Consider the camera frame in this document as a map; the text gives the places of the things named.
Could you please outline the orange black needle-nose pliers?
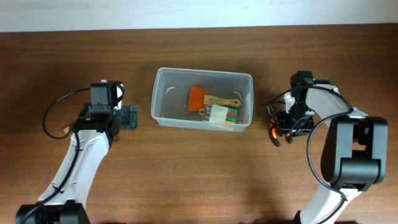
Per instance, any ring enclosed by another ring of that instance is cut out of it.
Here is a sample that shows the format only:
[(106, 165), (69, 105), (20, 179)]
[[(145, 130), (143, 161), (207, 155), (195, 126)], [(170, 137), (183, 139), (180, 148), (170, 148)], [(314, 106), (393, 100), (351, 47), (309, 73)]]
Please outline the orange black needle-nose pliers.
[(290, 115), (285, 111), (276, 112), (270, 103), (267, 105), (267, 110), (270, 115), (269, 136), (273, 144), (276, 147), (280, 147), (278, 135), (285, 136), (287, 142), (292, 144), (293, 136), (290, 133), (292, 121)]

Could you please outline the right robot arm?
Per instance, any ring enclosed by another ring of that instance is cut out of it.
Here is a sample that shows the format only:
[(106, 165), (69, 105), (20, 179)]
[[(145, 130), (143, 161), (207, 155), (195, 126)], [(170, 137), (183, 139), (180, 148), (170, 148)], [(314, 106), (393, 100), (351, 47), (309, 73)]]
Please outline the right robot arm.
[(310, 203), (299, 210), (294, 223), (336, 223), (347, 205), (386, 174), (388, 123), (354, 107), (331, 80), (316, 79), (308, 70), (290, 78), (281, 94), (285, 110), (271, 117), (270, 137), (292, 142), (306, 135), (308, 166), (320, 186)]

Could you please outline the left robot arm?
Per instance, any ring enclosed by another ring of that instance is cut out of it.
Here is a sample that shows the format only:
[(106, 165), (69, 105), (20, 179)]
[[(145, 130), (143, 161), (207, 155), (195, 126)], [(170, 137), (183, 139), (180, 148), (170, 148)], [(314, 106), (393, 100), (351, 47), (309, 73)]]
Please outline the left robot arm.
[(66, 128), (67, 154), (35, 204), (21, 205), (16, 223), (89, 223), (86, 201), (96, 171), (122, 129), (137, 127), (137, 106), (124, 106), (123, 83), (103, 80), (87, 89), (91, 101)]

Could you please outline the clear case coloured bits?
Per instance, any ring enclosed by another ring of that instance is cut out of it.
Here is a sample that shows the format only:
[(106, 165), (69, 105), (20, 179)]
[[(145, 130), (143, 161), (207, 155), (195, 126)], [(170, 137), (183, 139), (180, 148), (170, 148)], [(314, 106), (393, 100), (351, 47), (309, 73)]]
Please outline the clear case coloured bits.
[(238, 111), (220, 105), (206, 105), (204, 109), (199, 110), (199, 114), (203, 117), (203, 121), (218, 124), (235, 124)]

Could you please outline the orange scraper wooden handle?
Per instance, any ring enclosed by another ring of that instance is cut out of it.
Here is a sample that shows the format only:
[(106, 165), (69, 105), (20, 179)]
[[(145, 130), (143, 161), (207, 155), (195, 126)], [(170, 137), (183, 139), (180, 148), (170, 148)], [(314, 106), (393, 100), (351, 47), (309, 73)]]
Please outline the orange scraper wooden handle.
[(187, 111), (194, 112), (204, 109), (206, 105), (231, 106), (238, 108), (241, 106), (239, 99), (226, 99), (210, 95), (205, 89), (191, 86), (188, 98)]

